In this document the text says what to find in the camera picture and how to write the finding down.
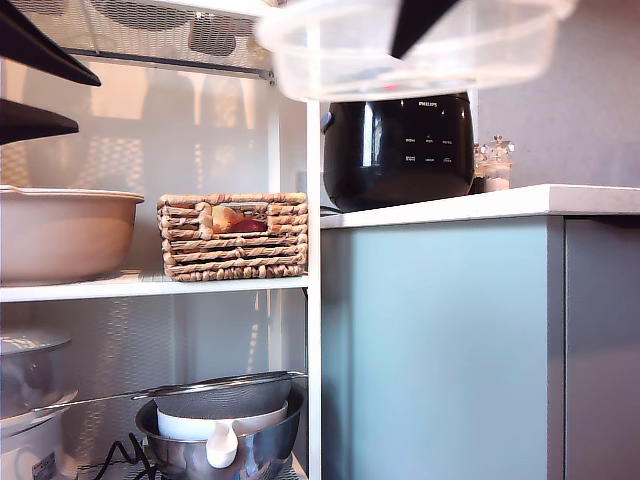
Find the gray wall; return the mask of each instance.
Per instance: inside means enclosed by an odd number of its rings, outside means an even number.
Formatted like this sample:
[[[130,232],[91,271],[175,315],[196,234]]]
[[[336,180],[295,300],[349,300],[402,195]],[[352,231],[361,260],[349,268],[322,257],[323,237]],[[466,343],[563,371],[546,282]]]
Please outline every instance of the gray wall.
[[[640,2],[581,0],[533,82],[479,92],[479,139],[516,144],[513,186],[640,186]]]

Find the woven basket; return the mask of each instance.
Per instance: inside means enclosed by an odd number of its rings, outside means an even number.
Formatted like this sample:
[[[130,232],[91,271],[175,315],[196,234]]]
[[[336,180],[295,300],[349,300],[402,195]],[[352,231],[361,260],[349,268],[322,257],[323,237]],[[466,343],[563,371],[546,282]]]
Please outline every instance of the woven basket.
[[[307,263],[304,193],[163,195],[158,200],[165,273],[181,282],[293,277]],[[266,232],[213,233],[211,207],[265,221]]]

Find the fruit in basket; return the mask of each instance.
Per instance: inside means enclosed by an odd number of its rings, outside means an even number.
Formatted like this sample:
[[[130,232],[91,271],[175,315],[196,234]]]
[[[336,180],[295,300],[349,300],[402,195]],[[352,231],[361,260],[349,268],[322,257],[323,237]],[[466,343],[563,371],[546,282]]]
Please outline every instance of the fruit in basket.
[[[247,218],[231,227],[231,231],[233,233],[266,232],[267,224],[258,220]]]
[[[211,222],[213,233],[229,233],[231,228],[244,220],[242,213],[236,212],[231,207],[217,205],[211,208]]]

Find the stainless steel bowl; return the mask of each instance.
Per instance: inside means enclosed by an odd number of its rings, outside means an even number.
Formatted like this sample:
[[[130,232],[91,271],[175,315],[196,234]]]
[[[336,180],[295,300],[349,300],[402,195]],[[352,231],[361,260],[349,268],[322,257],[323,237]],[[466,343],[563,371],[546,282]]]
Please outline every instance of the stainless steel bowl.
[[[293,450],[298,434],[305,391],[293,384],[287,401],[287,418],[257,433],[238,437],[238,453],[227,468],[213,468],[207,461],[206,443],[172,440],[158,434],[158,413],[154,401],[136,415],[138,429],[147,436],[160,473],[168,479],[189,480],[273,480]]]

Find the pepper grinder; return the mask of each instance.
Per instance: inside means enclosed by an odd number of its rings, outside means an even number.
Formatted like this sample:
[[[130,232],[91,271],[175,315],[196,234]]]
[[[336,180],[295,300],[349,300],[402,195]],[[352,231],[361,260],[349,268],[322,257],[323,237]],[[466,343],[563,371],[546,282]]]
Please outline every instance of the pepper grinder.
[[[511,154],[515,145],[505,140],[502,135],[493,137],[493,142],[481,147],[485,163],[483,173],[485,178],[485,192],[508,190],[511,184]]]

